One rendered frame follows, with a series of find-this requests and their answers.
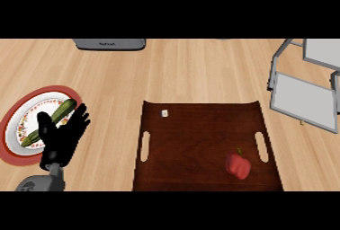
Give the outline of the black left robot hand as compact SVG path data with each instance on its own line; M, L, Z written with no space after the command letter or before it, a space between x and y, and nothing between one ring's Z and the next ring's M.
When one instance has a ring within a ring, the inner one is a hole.
M72 159L72 154L79 138L90 123L85 105L75 109L70 119L64 125L56 127L48 115L41 111L36 114L38 136L44 142L44 151L39 162L42 170L48 170L51 164L64 167Z

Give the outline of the dark brown wooden tray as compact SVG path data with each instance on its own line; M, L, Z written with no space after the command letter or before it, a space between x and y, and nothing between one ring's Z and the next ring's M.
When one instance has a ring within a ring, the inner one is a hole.
M257 150L255 134L267 134L258 102L144 102L138 134L150 139L147 158L135 160L134 191L282 190L274 158L263 161ZM236 149L251 163L243 180L226 171Z

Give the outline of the grey tiered shelf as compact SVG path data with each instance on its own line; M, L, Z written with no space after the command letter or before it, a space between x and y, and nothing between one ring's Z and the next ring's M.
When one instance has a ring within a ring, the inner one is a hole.
M302 60L305 62L333 71L329 88L276 70L280 53L289 45L302 48ZM270 60L267 90L270 91L268 108L273 111L331 133L338 133L340 39L302 39L301 43L286 39L282 42Z

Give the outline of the green zucchini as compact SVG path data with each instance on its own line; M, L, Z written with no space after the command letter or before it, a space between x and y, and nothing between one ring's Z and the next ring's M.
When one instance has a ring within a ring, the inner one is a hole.
M56 108L51 114L51 122L54 124L63 119L63 117L72 112L75 109L76 100L67 99ZM22 139L20 146L26 147L30 146L39 140L38 137L38 130L32 131L30 134Z

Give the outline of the red-rimmed patterned plate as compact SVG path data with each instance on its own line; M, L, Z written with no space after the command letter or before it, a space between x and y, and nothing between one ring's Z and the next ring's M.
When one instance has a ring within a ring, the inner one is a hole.
M38 140L22 146L22 140L38 129L36 113L44 111L51 115L67 99L73 99L76 104L82 102L67 86L45 86L27 93L5 112L0 121L0 158L7 164L25 166L39 162L44 142Z

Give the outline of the dark grey appliance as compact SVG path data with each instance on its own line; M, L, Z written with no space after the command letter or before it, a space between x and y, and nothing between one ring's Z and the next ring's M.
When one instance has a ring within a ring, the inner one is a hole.
M141 50L144 39L73 39L75 47L82 50Z

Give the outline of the red bell pepper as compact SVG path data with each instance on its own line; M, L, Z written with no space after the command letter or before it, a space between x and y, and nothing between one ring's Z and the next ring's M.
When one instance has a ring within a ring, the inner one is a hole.
M251 163L242 157L240 149L236 149L233 153L227 153L226 158L226 171L233 175L239 180L243 180L251 171Z

